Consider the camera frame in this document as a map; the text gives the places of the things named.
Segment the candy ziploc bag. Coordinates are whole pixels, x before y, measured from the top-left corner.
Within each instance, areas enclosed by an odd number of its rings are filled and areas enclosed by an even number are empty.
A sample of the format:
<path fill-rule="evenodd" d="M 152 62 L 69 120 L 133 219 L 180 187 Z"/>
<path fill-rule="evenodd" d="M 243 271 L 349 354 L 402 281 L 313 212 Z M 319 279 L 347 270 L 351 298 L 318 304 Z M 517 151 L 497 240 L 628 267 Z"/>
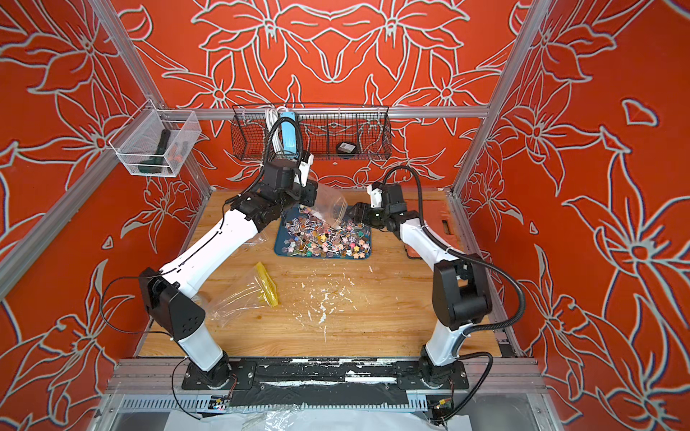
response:
<path fill-rule="evenodd" d="M 260 232 L 241 244 L 242 247 L 254 247 L 268 242 L 266 233 Z"/>
<path fill-rule="evenodd" d="M 340 190 L 318 183 L 316 200 L 311 206 L 313 215 L 334 228 L 340 227 L 346 216 L 348 203 Z"/>
<path fill-rule="evenodd" d="M 262 262 L 255 264 L 240 280 L 215 297 L 207 317 L 226 326 L 242 312 L 280 305 L 277 285 Z"/>

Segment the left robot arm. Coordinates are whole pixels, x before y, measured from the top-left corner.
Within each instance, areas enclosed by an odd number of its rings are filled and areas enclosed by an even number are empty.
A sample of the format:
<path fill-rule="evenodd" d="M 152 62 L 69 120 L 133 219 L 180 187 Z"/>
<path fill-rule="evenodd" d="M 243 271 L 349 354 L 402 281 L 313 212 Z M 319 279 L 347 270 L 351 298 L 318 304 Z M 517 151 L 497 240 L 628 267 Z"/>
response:
<path fill-rule="evenodd" d="M 266 162 L 247 190 L 224 203 L 221 219 L 208 233 L 161 269 L 146 269 L 138 277 L 145 309 L 212 389 L 230 381 L 232 368 L 206 326 L 206 312 L 193 298 L 226 259 L 286 210 L 314 205 L 318 185 L 309 178 L 313 163 L 312 154 Z"/>

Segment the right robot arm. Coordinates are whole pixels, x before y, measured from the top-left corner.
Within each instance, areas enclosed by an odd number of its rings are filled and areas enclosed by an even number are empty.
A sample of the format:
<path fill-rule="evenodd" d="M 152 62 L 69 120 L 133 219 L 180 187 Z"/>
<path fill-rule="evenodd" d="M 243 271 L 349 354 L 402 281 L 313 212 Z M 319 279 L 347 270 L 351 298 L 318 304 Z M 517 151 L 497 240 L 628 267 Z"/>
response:
<path fill-rule="evenodd" d="M 455 372 L 470 329 L 492 311 L 487 276 L 471 255 L 456 250 L 428 228 L 420 210 L 407 208 L 400 185 L 376 182 L 368 186 L 367 194 L 370 202 L 356 204 L 348 216 L 393 233 L 433 272 L 432 306 L 437 323 L 420 352 L 418 376 L 427 386 L 440 387 Z"/>

